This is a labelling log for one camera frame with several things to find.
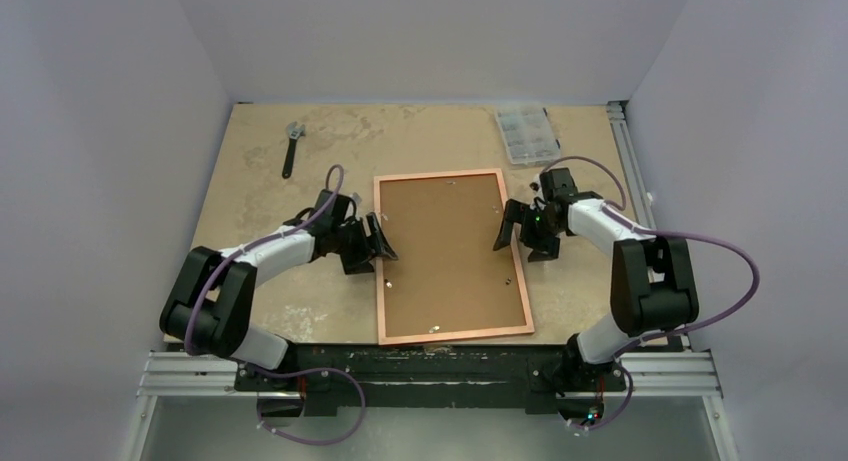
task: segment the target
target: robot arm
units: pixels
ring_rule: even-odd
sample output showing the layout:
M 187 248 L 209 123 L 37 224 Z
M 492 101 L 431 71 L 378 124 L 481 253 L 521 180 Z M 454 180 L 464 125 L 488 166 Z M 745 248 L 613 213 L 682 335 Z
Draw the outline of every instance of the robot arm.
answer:
M 599 195 L 578 191 L 567 168 L 541 173 L 530 187 L 532 204 L 507 201 L 495 250 L 509 245 L 517 223 L 519 240 L 533 249 L 530 262 L 556 259 L 562 233 L 583 236 L 612 258 L 611 313 L 568 341 L 563 367 L 571 374 L 595 379 L 634 338 L 697 318 L 684 239 L 642 234 L 648 230 L 609 216 Z
M 316 210 L 331 194 L 328 190 L 321 192 Z M 370 262 L 376 256 L 397 259 L 380 229 L 377 216 L 369 213 L 365 220 L 349 216 L 353 206 L 353 199 L 339 194 L 305 229 L 280 236 L 301 223 L 297 218 L 286 221 L 268 236 L 271 241 L 234 258 L 212 286 L 218 288 L 217 299 L 203 301 L 192 333 L 195 350 L 225 359 L 234 357 L 270 370 L 285 364 L 287 354 L 294 364 L 296 360 L 291 359 L 294 351 L 288 349 L 290 341 L 250 323 L 253 292 L 283 271 L 329 253 L 339 255 L 345 274 L 374 272 Z M 366 224 L 370 234 L 366 233 Z M 224 259 L 242 252 L 242 248 L 216 251 L 200 246 L 189 252 L 159 318 L 162 332 L 185 339 L 189 318 L 202 287 Z

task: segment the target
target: brown cardboard backing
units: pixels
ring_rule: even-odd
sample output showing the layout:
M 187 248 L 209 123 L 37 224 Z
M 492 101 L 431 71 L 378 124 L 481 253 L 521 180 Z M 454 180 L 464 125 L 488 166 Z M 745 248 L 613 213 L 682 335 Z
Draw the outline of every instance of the brown cardboard backing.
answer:
M 505 200 L 499 169 L 375 179 L 399 256 L 377 263 L 380 344 L 533 332 L 516 241 L 492 250 Z

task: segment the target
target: white wall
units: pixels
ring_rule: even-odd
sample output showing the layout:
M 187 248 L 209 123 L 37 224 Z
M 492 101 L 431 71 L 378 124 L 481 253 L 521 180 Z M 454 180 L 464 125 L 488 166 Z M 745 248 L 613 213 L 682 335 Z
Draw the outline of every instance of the white wall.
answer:
M 229 100 L 177 0 L 0 0 L 0 459 L 113 460 Z
M 628 99 L 686 0 L 180 0 L 243 101 Z
M 848 459 L 848 0 L 689 0 L 628 106 L 662 227 L 748 248 L 713 348 L 742 459 Z M 695 259 L 705 314 L 744 265 Z

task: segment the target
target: clear plastic container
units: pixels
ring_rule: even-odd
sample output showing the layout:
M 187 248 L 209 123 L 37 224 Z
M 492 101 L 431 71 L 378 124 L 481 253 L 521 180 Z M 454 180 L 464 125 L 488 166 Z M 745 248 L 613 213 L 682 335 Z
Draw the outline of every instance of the clear plastic container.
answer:
M 495 120 L 512 164 L 536 166 L 562 157 L 541 105 L 504 106 L 495 111 Z

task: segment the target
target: wooden tabletop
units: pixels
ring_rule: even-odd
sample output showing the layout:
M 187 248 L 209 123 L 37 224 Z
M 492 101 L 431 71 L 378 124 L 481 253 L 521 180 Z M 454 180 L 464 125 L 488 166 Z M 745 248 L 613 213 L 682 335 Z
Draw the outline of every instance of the wooden tabletop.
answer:
M 549 106 L 564 155 L 583 155 L 624 174 L 604 107 Z M 286 125 L 298 121 L 294 172 L 281 177 Z M 511 197 L 530 200 L 527 187 L 539 168 L 509 164 L 490 106 L 238 104 L 230 115 L 193 246 L 236 246 L 277 229 L 313 206 L 327 169 L 345 168 L 342 192 L 373 210 L 374 176 L 501 168 Z M 581 190 L 617 199 L 598 168 L 571 162 Z M 632 217 L 628 208 L 626 213 Z M 494 242 L 497 233 L 492 233 Z M 475 343 L 564 343 L 609 312 L 610 260 L 582 238 L 563 238 L 560 258 L 527 263 L 536 332 Z M 373 274 L 345 276 L 330 255 L 286 271 L 256 290 L 251 321 L 295 342 L 376 343 Z

